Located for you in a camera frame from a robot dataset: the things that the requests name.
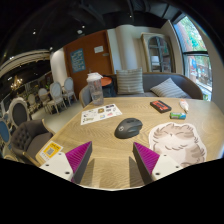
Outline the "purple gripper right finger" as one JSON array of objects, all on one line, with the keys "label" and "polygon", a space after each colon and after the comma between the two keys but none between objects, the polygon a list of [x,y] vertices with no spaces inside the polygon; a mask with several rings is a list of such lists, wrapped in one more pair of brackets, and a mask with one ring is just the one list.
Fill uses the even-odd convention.
[{"label": "purple gripper right finger", "polygon": [[137,142],[133,143],[133,154],[145,185],[182,169],[167,154],[157,154]]}]

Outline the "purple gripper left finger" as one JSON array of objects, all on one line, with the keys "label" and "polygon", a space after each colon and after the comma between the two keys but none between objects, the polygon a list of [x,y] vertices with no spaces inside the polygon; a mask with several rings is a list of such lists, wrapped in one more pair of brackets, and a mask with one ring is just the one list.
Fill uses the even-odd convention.
[{"label": "purple gripper left finger", "polygon": [[41,166],[41,169],[75,184],[79,184],[84,175],[91,153],[92,142],[87,142],[67,153],[56,153]]}]

